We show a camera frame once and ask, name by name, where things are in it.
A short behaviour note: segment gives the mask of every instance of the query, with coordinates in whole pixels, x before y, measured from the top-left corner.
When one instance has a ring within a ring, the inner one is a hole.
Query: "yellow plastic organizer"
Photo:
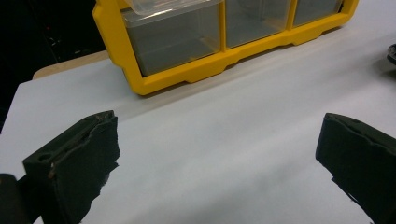
[[[346,23],[358,2],[205,0],[142,15],[125,0],[96,0],[92,14],[110,59],[132,90],[145,95],[214,76],[268,49],[315,39]]]

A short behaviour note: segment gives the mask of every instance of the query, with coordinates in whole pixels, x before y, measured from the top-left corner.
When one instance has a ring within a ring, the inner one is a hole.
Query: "plastic storage bin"
[[[290,0],[226,0],[227,47],[286,29]]]
[[[155,16],[142,19],[132,10],[122,16],[143,77],[220,50],[218,5],[160,20]]]
[[[294,26],[331,16],[338,12],[342,0],[299,0]]]
[[[151,7],[138,11],[125,1]],[[349,21],[359,2],[125,1],[96,0],[93,17],[110,59],[122,68],[132,90],[142,95],[214,76],[268,49],[315,39]]]

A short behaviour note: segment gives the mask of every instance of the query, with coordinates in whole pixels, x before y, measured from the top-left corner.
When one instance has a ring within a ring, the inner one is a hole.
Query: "table surface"
[[[19,86],[0,135],[0,171],[78,120],[119,117],[118,167],[83,223],[370,223],[315,160],[327,112],[396,136],[394,0],[194,84],[142,97],[104,60]]]

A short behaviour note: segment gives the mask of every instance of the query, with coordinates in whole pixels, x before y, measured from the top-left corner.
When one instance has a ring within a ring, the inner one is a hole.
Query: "white table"
[[[395,8],[361,0],[341,29],[149,97],[130,92],[110,60],[23,83],[0,135],[0,171],[21,178],[24,158],[111,109],[120,167],[83,223],[368,224],[315,150],[326,112],[396,136],[396,67],[385,59]]]

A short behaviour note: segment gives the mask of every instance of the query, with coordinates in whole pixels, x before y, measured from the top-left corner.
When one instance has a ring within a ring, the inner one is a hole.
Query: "yellow frame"
[[[344,0],[341,11],[329,17],[293,27],[297,0],[291,0],[286,30],[235,47],[226,48],[225,3],[219,4],[220,52],[165,71],[142,77],[120,10],[129,6],[124,0],[96,0],[93,17],[105,42],[112,62],[121,67],[131,89],[141,95],[175,85],[196,82],[224,71],[231,64],[248,56],[288,44],[299,45],[338,27],[353,16],[359,0]]]

